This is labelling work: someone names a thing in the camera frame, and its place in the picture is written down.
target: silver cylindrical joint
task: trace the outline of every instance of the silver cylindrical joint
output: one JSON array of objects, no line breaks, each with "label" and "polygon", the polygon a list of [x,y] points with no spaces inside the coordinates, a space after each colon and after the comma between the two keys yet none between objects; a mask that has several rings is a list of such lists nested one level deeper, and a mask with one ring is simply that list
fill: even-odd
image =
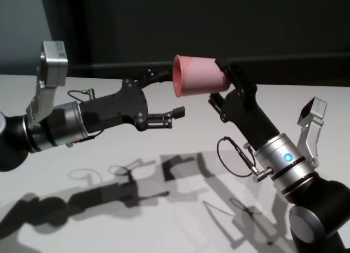
[{"label": "silver cylindrical joint", "polygon": [[264,180],[265,178],[267,178],[269,175],[272,175],[272,174],[273,174],[273,170],[271,167],[269,167],[267,170],[264,170],[255,174],[253,176],[253,181],[255,183],[259,183],[260,181]]},{"label": "silver cylindrical joint", "polygon": [[39,126],[27,129],[38,151],[72,143],[88,136],[77,102],[54,107]]},{"label": "silver cylindrical joint", "polygon": [[254,156],[265,170],[272,168],[270,177],[284,195],[308,181],[314,173],[314,168],[286,134],[270,139]]}]

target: cable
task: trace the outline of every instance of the cable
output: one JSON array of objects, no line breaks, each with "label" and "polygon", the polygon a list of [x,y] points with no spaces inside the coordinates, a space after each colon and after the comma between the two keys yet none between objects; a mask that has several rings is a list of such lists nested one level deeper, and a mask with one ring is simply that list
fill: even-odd
[{"label": "cable", "polygon": [[94,135],[94,137],[98,137],[100,134],[103,133],[103,131],[104,131],[104,130],[99,131],[96,135]]},{"label": "cable", "polygon": [[78,100],[78,101],[80,101],[80,102],[84,102],[84,101],[81,100],[80,98],[78,98],[78,97],[72,95],[72,93],[83,93],[81,90],[69,90],[69,91],[67,92],[67,94],[68,94],[70,97],[74,98],[75,100]]},{"label": "cable", "polygon": [[255,156],[254,156],[254,154],[253,154],[252,148],[249,147],[249,148],[248,148],[248,151],[249,151],[250,155],[252,156],[254,167],[256,167],[256,160],[255,160]]},{"label": "cable", "polygon": [[[247,177],[249,177],[249,176],[251,176],[253,173],[252,172],[250,172],[249,174],[247,174],[247,175],[238,175],[238,174],[236,174],[235,172],[233,172],[230,168],[228,168],[228,166],[225,164],[225,162],[223,161],[223,159],[221,158],[221,156],[220,156],[220,151],[219,151],[219,146],[220,146],[220,143],[221,143],[221,141],[225,141],[225,140],[229,140],[227,137],[222,137],[222,139],[220,139],[219,141],[218,141],[218,143],[217,143],[217,154],[218,154],[218,157],[219,157],[219,159],[220,159],[220,162],[221,162],[221,164],[223,164],[223,166],[226,168],[226,170],[227,171],[229,171],[232,175],[234,175],[234,176],[237,176],[237,177],[239,177],[239,178],[247,178]],[[235,146],[235,143],[233,142],[233,140],[232,141],[230,141],[230,143],[234,146],[234,147],[236,147]]]}]

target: silver metal bracket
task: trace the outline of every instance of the silver metal bracket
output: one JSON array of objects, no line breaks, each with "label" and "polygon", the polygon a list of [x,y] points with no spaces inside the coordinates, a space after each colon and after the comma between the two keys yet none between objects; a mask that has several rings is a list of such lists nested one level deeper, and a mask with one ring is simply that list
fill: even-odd
[{"label": "silver metal bracket", "polygon": [[318,167],[317,141],[323,126],[323,116],[327,103],[314,97],[301,111],[297,124],[301,126],[301,133],[297,148],[306,160],[314,167]]},{"label": "silver metal bracket", "polygon": [[56,88],[64,86],[68,71],[65,45],[61,41],[44,41],[38,67],[36,95],[27,107],[29,128],[38,127],[39,122],[51,114]]},{"label": "silver metal bracket", "polygon": [[[249,153],[252,154],[253,156],[253,150],[252,150],[252,147],[251,145],[246,142],[243,146],[244,149],[247,149],[249,151]],[[272,175],[273,174],[273,170],[271,167],[268,167],[266,170],[263,170],[263,171],[259,171],[257,168],[256,168],[256,165],[255,165],[255,160],[254,160],[254,165],[250,165],[250,171],[252,171],[252,173],[254,174],[253,175],[253,181],[255,183],[258,183],[262,180],[264,180],[265,178],[267,178],[269,175]]]}]

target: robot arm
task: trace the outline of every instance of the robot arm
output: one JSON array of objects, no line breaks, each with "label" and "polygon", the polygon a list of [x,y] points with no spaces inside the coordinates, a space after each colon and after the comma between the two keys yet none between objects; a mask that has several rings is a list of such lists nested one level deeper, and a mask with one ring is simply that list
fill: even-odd
[{"label": "robot arm", "polygon": [[172,120],[184,117],[180,107],[164,114],[149,114],[142,91],[146,86],[169,81],[168,72],[150,69],[139,79],[125,79],[119,92],[90,100],[53,107],[55,91],[64,86],[68,60],[63,42],[43,42],[36,95],[23,116],[5,117],[0,113],[0,171],[9,171],[26,159],[29,152],[93,139],[89,133],[129,123],[137,130],[172,128]]},{"label": "robot arm", "polygon": [[298,252],[344,252],[337,230],[350,219],[350,190],[341,183],[322,179],[315,171],[326,103],[313,98],[303,108],[296,146],[260,109],[255,100],[256,85],[244,77],[239,66],[219,59],[216,64],[235,89],[225,99],[219,93],[211,94],[209,103],[221,120],[233,122],[256,150],[254,156],[264,170],[248,166],[255,182],[269,175],[286,199],[295,204],[289,220]]}]

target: dark wall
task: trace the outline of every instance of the dark wall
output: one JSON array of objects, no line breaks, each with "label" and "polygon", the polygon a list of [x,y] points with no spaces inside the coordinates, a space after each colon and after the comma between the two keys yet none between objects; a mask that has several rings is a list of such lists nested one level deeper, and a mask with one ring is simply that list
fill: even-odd
[{"label": "dark wall", "polygon": [[350,49],[350,0],[84,0],[94,62]]}]

